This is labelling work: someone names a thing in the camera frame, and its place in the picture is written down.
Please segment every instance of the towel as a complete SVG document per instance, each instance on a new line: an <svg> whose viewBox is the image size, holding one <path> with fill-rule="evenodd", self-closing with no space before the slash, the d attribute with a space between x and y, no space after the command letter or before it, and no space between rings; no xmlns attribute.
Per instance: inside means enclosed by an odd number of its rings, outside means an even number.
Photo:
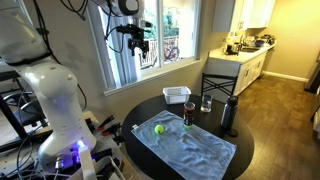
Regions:
<svg viewBox="0 0 320 180"><path fill-rule="evenodd" d="M156 125L164 132L157 134ZM222 179L236 146L162 111L131 131L144 145L185 179Z"/></svg>

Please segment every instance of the white cabinet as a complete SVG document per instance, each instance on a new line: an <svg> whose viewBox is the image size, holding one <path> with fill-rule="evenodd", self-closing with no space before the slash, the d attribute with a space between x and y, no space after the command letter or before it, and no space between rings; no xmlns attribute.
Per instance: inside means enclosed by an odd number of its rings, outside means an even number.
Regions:
<svg viewBox="0 0 320 180"><path fill-rule="evenodd" d="M216 0L213 32L247 29L253 0Z"/></svg>
<svg viewBox="0 0 320 180"><path fill-rule="evenodd" d="M248 28L267 27L271 18L275 0L254 0Z"/></svg>
<svg viewBox="0 0 320 180"><path fill-rule="evenodd" d="M260 76L266 54L263 52L245 62L209 58L206 73L238 76L233 94L239 95Z"/></svg>

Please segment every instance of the window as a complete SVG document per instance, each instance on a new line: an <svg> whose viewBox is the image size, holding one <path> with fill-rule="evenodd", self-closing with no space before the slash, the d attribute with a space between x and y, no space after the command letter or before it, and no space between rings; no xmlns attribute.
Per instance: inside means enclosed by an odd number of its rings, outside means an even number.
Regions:
<svg viewBox="0 0 320 180"><path fill-rule="evenodd" d="M95 4L89 5L91 24L108 89L139 82L145 79L146 73L159 72L159 69L161 74L169 64L179 67L181 63L178 62L195 60L200 1L144 0L144 3L144 18L153 24L153 27L145 28L149 31L144 34L149 44L145 59L138 48L135 49L135 56L131 56L131 51L127 48L130 35L114 31L104 41L104 36L110 30L126 25L129 17L109 17L101 9L97 11L99 7Z"/></svg>

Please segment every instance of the round table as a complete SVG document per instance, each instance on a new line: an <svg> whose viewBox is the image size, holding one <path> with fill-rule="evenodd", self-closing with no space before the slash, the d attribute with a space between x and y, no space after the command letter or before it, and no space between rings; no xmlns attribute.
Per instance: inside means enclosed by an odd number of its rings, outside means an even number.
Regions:
<svg viewBox="0 0 320 180"><path fill-rule="evenodd" d="M213 100L211 112L203 113L200 111L200 96L190 95L189 101L196 105L194 114L195 125L237 146L235 155L223 179L235 179L239 177L249 166L254 151L253 137L246 122L237 118L241 114L236 114L233 124L233 128L239 132L239 136L230 137L227 135L226 130L220 126L224 103ZM148 99L133 108L124 120L122 127L126 139L125 147L132 161L151 178L183 179L131 133L133 125L140 125L163 110L183 117L183 104L167 105L163 95Z"/></svg>

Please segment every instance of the white basket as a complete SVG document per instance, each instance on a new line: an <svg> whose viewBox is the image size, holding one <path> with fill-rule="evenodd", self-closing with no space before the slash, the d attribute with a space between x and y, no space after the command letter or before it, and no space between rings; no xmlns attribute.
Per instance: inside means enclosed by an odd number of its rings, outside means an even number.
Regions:
<svg viewBox="0 0 320 180"><path fill-rule="evenodd" d="M186 86L163 88L163 94L167 104L185 103L189 100L191 91Z"/></svg>

